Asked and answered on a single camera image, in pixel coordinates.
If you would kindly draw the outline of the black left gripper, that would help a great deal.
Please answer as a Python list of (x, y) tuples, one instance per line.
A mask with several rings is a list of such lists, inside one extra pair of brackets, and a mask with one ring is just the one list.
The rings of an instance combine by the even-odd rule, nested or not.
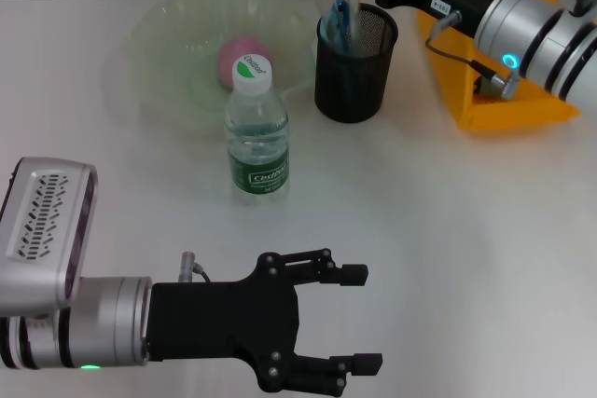
[(299, 328), (295, 285), (364, 286), (368, 267), (338, 265), (328, 248), (262, 254), (239, 281), (161, 282), (151, 289), (151, 362), (238, 359), (265, 392), (291, 390)]

